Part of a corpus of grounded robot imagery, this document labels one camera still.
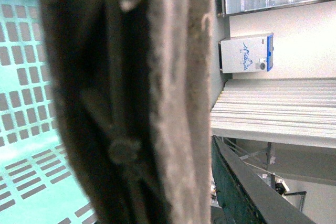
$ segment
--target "small black object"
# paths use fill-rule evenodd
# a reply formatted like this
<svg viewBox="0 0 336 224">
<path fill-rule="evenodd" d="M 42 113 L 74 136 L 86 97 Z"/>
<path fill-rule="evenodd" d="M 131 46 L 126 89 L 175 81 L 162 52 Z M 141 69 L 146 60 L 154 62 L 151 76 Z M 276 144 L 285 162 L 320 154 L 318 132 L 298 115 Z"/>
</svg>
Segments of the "small black object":
<svg viewBox="0 0 336 224">
<path fill-rule="evenodd" d="M 277 191 L 278 194 L 283 195 L 286 192 L 286 189 L 282 183 L 276 183 L 275 191 Z"/>
</svg>

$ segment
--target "blue logo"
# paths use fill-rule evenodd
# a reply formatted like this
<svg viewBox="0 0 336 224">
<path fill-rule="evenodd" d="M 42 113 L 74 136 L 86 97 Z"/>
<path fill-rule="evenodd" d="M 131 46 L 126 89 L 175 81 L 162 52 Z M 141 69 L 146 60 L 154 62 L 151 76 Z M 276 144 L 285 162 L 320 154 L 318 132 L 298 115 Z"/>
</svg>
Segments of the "blue logo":
<svg viewBox="0 0 336 224">
<path fill-rule="evenodd" d="M 249 58 L 250 51 L 247 49 L 245 43 L 243 43 L 244 48 L 240 50 L 240 53 L 244 54 L 244 61 L 241 64 L 244 64 L 244 70 L 247 70 L 249 66 L 252 65 L 253 61 Z"/>
</svg>

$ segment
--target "appliance with blue trim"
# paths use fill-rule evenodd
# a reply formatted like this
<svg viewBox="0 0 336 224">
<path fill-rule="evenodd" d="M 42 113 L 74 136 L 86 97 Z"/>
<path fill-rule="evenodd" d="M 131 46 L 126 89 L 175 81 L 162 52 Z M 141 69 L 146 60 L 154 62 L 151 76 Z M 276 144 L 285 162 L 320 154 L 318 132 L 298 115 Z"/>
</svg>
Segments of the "appliance with blue trim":
<svg viewBox="0 0 336 224">
<path fill-rule="evenodd" d="M 273 33 L 219 42 L 223 73 L 267 72 L 273 67 Z"/>
</svg>

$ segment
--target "teal plastic crate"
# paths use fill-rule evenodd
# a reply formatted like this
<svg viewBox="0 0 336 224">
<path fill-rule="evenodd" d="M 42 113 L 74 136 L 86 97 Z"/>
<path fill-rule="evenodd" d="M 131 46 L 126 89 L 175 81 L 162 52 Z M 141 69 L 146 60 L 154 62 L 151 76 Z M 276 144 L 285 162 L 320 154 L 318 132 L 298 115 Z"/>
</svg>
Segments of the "teal plastic crate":
<svg viewBox="0 0 336 224">
<path fill-rule="evenodd" d="M 0 224 L 91 224 L 55 121 L 38 0 L 0 0 Z"/>
</svg>

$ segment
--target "gray fabric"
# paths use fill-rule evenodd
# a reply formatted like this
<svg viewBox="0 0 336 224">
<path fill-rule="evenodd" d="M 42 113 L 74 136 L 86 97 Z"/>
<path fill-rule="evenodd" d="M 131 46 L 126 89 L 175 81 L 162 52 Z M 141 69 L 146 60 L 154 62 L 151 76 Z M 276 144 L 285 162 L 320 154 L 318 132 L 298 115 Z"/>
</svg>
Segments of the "gray fabric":
<svg viewBox="0 0 336 224">
<path fill-rule="evenodd" d="M 171 223 L 210 223 L 211 0 L 150 0 L 151 123 Z"/>
</svg>

